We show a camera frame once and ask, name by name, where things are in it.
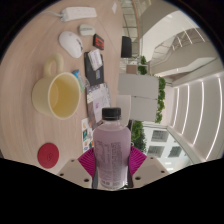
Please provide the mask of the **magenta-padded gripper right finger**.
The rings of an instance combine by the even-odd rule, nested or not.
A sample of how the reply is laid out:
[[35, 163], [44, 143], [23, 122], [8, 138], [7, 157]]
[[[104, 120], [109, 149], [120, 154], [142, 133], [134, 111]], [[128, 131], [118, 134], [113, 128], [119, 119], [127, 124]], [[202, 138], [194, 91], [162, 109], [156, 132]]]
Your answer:
[[134, 146], [131, 147], [128, 162], [128, 187], [141, 188], [157, 181], [169, 172], [154, 156], [146, 156]]

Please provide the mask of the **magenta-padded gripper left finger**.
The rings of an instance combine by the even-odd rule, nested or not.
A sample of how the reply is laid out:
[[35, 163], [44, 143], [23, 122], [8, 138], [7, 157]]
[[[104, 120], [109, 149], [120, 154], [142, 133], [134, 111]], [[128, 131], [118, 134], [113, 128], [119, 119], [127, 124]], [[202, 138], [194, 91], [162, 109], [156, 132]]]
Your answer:
[[91, 148], [78, 159], [70, 159], [59, 171], [58, 176], [84, 188], [98, 187], [98, 174]]

